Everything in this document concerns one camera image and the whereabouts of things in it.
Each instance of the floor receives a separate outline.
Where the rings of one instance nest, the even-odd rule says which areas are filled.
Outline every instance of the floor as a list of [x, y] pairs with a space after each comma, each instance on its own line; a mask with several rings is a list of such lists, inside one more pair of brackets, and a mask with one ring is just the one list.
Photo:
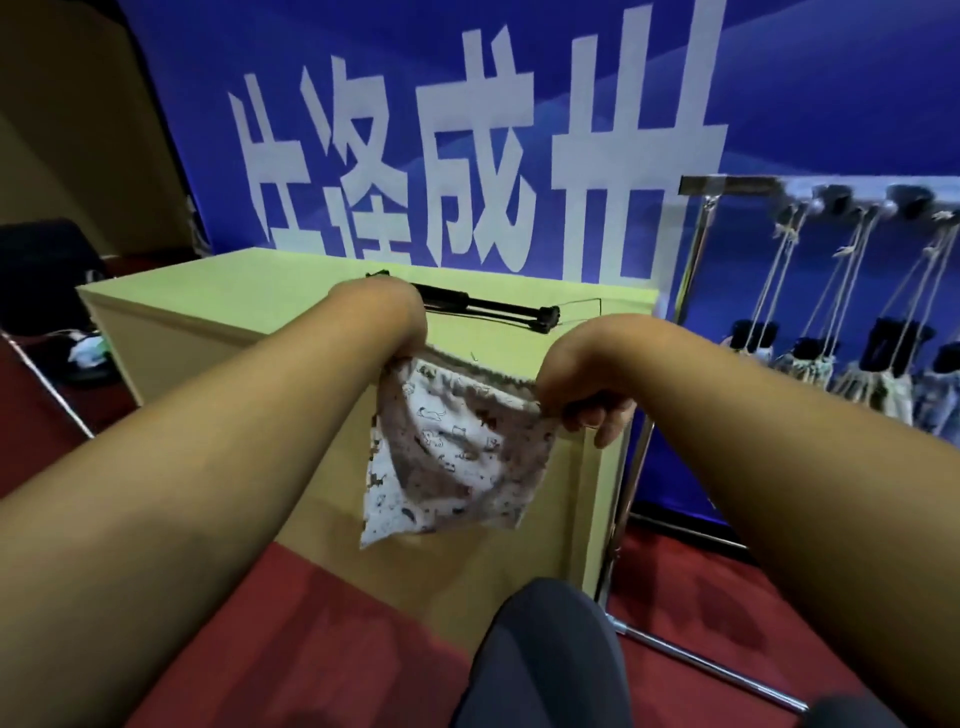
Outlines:
[[[1, 497], [83, 437], [7, 346], [0, 346], [0, 391]], [[133, 409], [122, 384], [67, 395], [95, 430]], [[762, 572], [649, 531], [629, 533], [611, 610], [808, 701], [862, 691]], [[793, 724], [789, 714], [757, 698], [621, 642], [641, 728]], [[129, 725], [443, 726], [467, 674], [467, 655], [273, 545]]]

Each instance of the printed fabric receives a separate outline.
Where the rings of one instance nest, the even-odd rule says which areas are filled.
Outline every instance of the printed fabric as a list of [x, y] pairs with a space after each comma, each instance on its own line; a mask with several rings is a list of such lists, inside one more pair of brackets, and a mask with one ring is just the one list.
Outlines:
[[832, 356], [822, 356], [816, 359], [797, 359], [792, 353], [778, 356], [773, 368], [778, 372], [807, 384], [813, 384], [821, 389], [827, 389], [833, 377], [834, 359]]
[[909, 374], [897, 377], [890, 372], [864, 372], [853, 363], [833, 382], [830, 392], [913, 425], [913, 380]]
[[376, 400], [361, 547], [520, 524], [558, 426], [541, 415], [533, 382], [428, 349], [388, 365]]
[[913, 414], [916, 427], [960, 447], [960, 372], [917, 377]]

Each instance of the blue banner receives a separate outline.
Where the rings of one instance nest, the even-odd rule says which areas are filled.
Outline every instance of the blue banner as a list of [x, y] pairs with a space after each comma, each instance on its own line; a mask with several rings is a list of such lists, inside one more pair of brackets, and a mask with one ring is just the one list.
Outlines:
[[[217, 253], [669, 291], [695, 213], [681, 174], [960, 169], [954, 0], [121, 4]], [[769, 228], [725, 205], [691, 328], [719, 340], [749, 315]], [[797, 263], [787, 333], [844, 234]], [[856, 336], [911, 245], [865, 263]], [[661, 441], [650, 465], [649, 497], [714, 515]]]

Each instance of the clothes rack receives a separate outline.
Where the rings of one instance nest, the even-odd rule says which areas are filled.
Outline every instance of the clothes rack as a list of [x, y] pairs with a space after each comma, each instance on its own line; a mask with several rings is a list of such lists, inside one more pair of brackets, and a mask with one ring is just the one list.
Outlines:
[[[794, 206], [805, 206], [813, 218], [829, 217], [840, 222], [851, 220], [851, 213], [858, 209], [871, 209], [881, 220], [899, 217], [907, 221], [929, 222], [942, 219], [944, 215], [952, 216], [953, 219], [960, 215], [960, 177], [683, 176], [678, 191], [681, 195], [702, 199], [683, 277], [677, 291], [674, 313], [671, 317], [671, 320], [679, 326], [686, 321], [690, 297], [703, 259], [708, 233], [713, 225], [720, 200], [724, 196], [770, 198], [777, 217]], [[618, 474], [620, 488], [613, 508], [608, 547], [596, 595], [597, 602], [605, 611], [610, 596], [613, 567], [623, 545], [655, 427], [656, 424], [651, 418], [644, 418], [641, 430], [636, 437], [634, 457], [626, 478], [623, 475], [626, 452], [630, 445], [628, 439], [624, 440], [621, 451]], [[684, 529], [684, 531], [695, 533], [690, 529]], [[712, 540], [709, 534], [695, 535]], [[607, 617], [616, 632], [623, 637], [695, 667], [711, 677], [761, 697], [791, 713], [801, 714], [807, 710], [806, 703], [797, 697], [708, 660], [679, 645], [662, 640], [656, 635], [636, 629], [614, 617], [609, 611], [607, 611]]]

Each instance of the metal stand leg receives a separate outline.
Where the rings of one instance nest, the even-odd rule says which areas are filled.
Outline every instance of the metal stand leg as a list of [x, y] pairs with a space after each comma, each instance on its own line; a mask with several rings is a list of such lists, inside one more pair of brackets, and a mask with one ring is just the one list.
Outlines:
[[53, 382], [51, 382], [50, 379], [43, 374], [43, 372], [34, 363], [34, 360], [31, 359], [27, 353], [23, 351], [20, 345], [17, 344], [4, 330], [0, 330], [0, 336], [2, 336], [8, 344], [10, 344], [10, 348], [13, 349], [17, 356], [20, 357], [20, 361], [26, 365], [27, 369], [34, 373], [34, 376], [37, 378], [37, 380], [39, 380], [40, 384], [43, 385], [43, 388], [47, 390], [47, 393], [57, 401], [60, 409], [66, 412], [67, 417], [73, 420], [74, 425], [80, 428], [80, 431], [86, 435], [87, 439], [92, 440], [93, 430], [86, 426], [86, 423], [80, 418], [80, 415], [74, 411], [69, 402], [67, 402], [67, 400], [63, 398], [63, 395], [57, 391], [57, 387], [55, 387]]
[[770, 688], [763, 683], [757, 682], [757, 680], [747, 677], [746, 675], [741, 675], [739, 672], [734, 672], [727, 667], [718, 665], [712, 660], [708, 660], [706, 657], [701, 657], [693, 652], [688, 652], [682, 647], [678, 647], [673, 643], [667, 642], [666, 640], [661, 640], [659, 637], [654, 637], [651, 634], [634, 629], [634, 627], [631, 627], [626, 622], [620, 621], [616, 617], [610, 617], [610, 615], [607, 616], [610, 618], [613, 629], [616, 630], [617, 634], [623, 635], [624, 637], [628, 637], [631, 640], [635, 640], [640, 644], [650, 647], [651, 649], [659, 652], [661, 655], [666, 655], [674, 660], [679, 660], [685, 665], [696, 667], [702, 672], [705, 672], [707, 675], [715, 677], [718, 680], [723, 680], [725, 683], [729, 683], [735, 688], [740, 688], [743, 691], [750, 692], [757, 697], [762, 697], [764, 700], [768, 700], [774, 705], [790, 711], [791, 713], [805, 713], [807, 710], [807, 705], [802, 700], [798, 700], [797, 698], [791, 697], [784, 692]]
[[[673, 321], [681, 326], [686, 320], [690, 290], [693, 286], [693, 280], [696, 277], [697, 268], [700, 266], [704, 243], [707, 241], [707, 233], [713, 224], [713, 216], [716, 212], [719, 199], [719, 191], [717, 194], [708, 193], [708, 195], [704, 197], [704, 201], [700, 207], [700, 214], [697, 216], [697, 225], [693, 232], [693, 240], [690, 243], [690, 254], [686, 261], [680, 289], [677, 292], [677, 305], [674, 310]], [[607, 602], [610, 597], [613, 566], [616, 564], [620, 547], [623, 544], [623, 537], [627, 531], [627, 523], [630, 520], [630, 509], [634, 504], [636, 490], [640, 482], [640, 474], [643, 471], [643, 463], [646, 460], [647, 450], [650, 448], [650, 441], [654, 434], [654, 427], [654, 422], [649, 417], [643, 421], [643, 428], [636, 438], [636, 448], [634, 450], [634, 460], [630, 465], [630, 474], [624, 485], [620, 488], [619, 497], [617, 498], [614, 508], [607, 553], [605, 554], [603, 568], [600, 571], [600, 586], [597, 591], [597, 603], [603, 607], [605, 611], [607, 610]], [[661, 655], [679, 660], [685, 665], [696, 667], [711, 677], [723, 680], [736, 688], [757, 695], [784, 710], [792, 713], [803, 713], [807, 710], [806, 703], [802, 700], [770, 688], [763, 683], [757, 682], [757, 680], [741, 675], [739, 672], [735, 672], [722, 665], [718, 665], [705, 657], [689, 652], [666, 640], [661, 640], [655, 635], [642, 632], [612, 616], [610, 612], [607, 612], [607, 617], [610, 619], [613, 629], [616, 630], [617, 634], [650, 647], [658, 651]]]

